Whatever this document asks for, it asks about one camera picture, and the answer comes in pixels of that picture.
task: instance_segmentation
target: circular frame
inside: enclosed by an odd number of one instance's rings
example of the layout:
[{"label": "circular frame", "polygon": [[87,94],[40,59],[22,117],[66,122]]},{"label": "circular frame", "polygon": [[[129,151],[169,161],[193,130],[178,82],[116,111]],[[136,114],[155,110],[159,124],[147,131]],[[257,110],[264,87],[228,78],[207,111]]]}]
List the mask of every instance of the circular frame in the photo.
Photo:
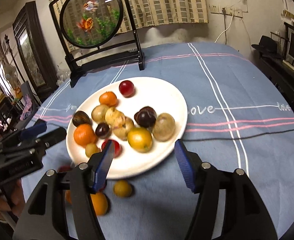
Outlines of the circular frame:
[{"label": "circular frame", "polygon": [[82,49],[92,49],[92,48],[97,48],[103,44],[105,44],[106,42],[110,41],[112,37],[115,36],[115,34],[117,33],[117,31],[119,30],[120,28],[120,25],[123,21],[123,17],[124,17],[124,7],[123,7],[123,3],[121,0],[117,0],[118,2],[118,5],[119,5],[119,19],[118,19],[118,22],[117,22],[117,25],[114,29],[114,31],[109,35],[109,37],[107,39],[105,39],[103,42],[99,43],[99,44],[96,44],[96,45],[91,45],[91,46],[82,46],[80,44],[77,44],[75,43],[74,41],[72,41],[69,36],[67,35],[65,29],[63,28],[63,15],[64,15],[64,12],[65,12],[65,9],[67,7],[67,4],[69,3],[70,0],[66,0],[65,3],[63,4],[62,6],[62,9],[61,9],[61,12],[60,12],[60,16],[59,16],[59,28],[60,28],[60,31],[62,32],[62,34],[64,35],[65,39],[71,43],[72,45],[78,47],[78,48],[82,48]]}]

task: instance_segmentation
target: dark wooden cabinet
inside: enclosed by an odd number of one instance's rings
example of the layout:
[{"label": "dark wooden cabinet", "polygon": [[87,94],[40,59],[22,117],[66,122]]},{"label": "dark wooden cabinet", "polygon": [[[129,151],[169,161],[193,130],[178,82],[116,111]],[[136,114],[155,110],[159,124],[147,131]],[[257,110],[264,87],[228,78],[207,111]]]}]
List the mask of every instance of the dark wooden cabinet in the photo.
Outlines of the dark wooden cabinet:
[{"label": "dark wooden cabinet", "polygon": [[41,32],[35,1],[25,4],[12,27],[29,81],[40,101],[44,102],[58,86],[56,70]]}]

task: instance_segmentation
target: blue tablecloth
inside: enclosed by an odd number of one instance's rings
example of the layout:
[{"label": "blue tablecloth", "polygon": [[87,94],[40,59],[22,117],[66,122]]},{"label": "blue tablecloth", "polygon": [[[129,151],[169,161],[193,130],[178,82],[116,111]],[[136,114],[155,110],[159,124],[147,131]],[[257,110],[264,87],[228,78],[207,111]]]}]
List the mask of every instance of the blue tablecloth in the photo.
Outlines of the blue tablecloth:
[{"label": "blue tablecloth", "polygon": [[[279,91],[229,46],[165,44],[143,51],[144,71],[139,71],[137,64],[111,67],[88,73],[73,89],[67,80],[42,104],[29,125],[42,118],[48,122],[48,131],[56,125],[67,127],[80,104],[110,83],[135,76],[164,79],[186,99],[189,112],[184,139],[235,138],[186,142],[187,149],[220,170],[243,168],[260,193],[278,236],[282,236],[294,221],[294,131],[239,139],[294,129],[294,114]],[[43,158],[44,168],[22,180],[25,199],[46,170],[70,162],[65,141],[50,148]],[[114,196],[114,181],[107,184],[111,210],[98,218],[106,239],[184,239],[198,196],[186,187],[175,156],[171,154],[129,181],[135,195],[128,199]],[[220,235],[223,209],[221,197],[213,237]],[[70,235],[77,237],[70,206],[67,219]]]}]

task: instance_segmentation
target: round decorative screen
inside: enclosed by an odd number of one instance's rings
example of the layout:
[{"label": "round decorative screen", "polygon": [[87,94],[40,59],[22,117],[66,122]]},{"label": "round decorative screen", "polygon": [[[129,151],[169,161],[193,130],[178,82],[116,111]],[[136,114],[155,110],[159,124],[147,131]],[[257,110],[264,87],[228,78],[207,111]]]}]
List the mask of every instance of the round decorative screen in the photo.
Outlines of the round decorative screen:
[{"label": "round decorative screen", "polygon": [[123,19],[121,0],[66,0],[60,29],[71,44],[89,49],[109,41]]}]

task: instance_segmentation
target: white cable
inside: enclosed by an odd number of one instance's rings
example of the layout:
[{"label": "white cable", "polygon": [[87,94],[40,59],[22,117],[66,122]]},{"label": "white cable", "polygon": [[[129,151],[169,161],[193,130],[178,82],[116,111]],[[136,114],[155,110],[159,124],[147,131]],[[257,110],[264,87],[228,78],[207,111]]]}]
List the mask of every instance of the white cable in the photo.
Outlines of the white cable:
[{"label": "white cable", "polygon": [[232,24],[232,21],[233,21],[233,18],[234,18],[234,15],[232,15],[232,19],[230,21],[230,24],[228,26],[228,28],[226,30],[224,30],[217,38],[217,40],[215,41],[215,43],[218,41],[218,39],[220,38],[220,36],[222,36],[226,31],[228,31],[228,29],[230,28],[231,24]]}]

